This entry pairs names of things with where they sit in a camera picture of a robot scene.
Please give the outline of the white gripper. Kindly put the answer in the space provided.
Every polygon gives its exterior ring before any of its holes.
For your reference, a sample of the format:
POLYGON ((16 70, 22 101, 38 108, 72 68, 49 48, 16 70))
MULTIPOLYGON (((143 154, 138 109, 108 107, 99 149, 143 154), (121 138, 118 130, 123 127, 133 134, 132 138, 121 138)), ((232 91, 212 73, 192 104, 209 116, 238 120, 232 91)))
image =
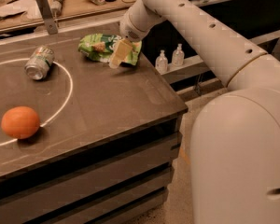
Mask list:
POLYGON ((119 22, 119 31, 124 38, 116 44, 109 60, 109 66, 118 68, 132 51, 131 42, 143 40, 155 25, 162 22, 164 22, 162 16, 148 9, 142 0, 136 0, 119 22))

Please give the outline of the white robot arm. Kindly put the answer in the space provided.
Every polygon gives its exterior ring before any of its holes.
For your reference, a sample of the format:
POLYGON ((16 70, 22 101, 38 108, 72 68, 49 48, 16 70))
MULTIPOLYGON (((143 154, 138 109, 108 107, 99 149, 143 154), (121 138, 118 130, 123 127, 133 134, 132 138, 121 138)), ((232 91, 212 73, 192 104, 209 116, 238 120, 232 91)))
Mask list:
POLYGON ((169 21, 227 91, 190 137, 194 224, 280 224, 280 62, 189 0, 136 0, 120 33, 169 21))

